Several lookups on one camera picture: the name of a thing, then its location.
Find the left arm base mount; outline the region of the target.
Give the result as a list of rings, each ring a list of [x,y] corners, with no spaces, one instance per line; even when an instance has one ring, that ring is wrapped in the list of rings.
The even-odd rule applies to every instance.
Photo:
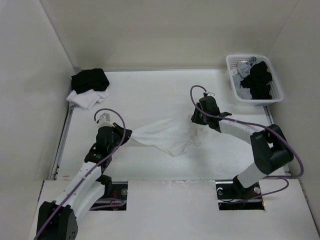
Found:
[[[112,182],[90,208],[90,211],[126,211],[128,182]]]

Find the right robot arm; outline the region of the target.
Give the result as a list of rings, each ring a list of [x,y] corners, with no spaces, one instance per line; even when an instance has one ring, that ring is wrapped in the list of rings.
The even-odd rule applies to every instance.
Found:
[[[281,128],[272,124],[262,126],[242,124],[228,119],[229,112],[220,112],[215,98],[206,93],[195,105],[191,121],[240,139],[251,146],[253,163],[232,179],[231,191],[235,199],[244,199],[255,184],[269,176],[294,159],[292,150],[285,145],[287,142]]]

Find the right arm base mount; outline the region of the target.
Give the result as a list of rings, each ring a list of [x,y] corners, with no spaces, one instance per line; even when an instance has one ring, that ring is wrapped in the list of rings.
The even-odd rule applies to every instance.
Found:
[[[249,188],[236,191],[232,181],[215,182],[218,208],[220,211],[265,210],[263,198],[254,197],[261,194],[260,184],[257,182]]]

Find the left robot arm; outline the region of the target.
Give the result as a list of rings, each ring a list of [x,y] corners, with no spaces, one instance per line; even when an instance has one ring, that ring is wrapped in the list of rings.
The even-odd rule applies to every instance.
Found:
[[[112,154],[132,133],[116,123],[98,128],[95,143],[68,187],[57,198],[44,201],[39,207],[36,240],[74,240],[77,237],[81,218],[99,198],[105,200],[112,195],[112,180],[104,171]]]

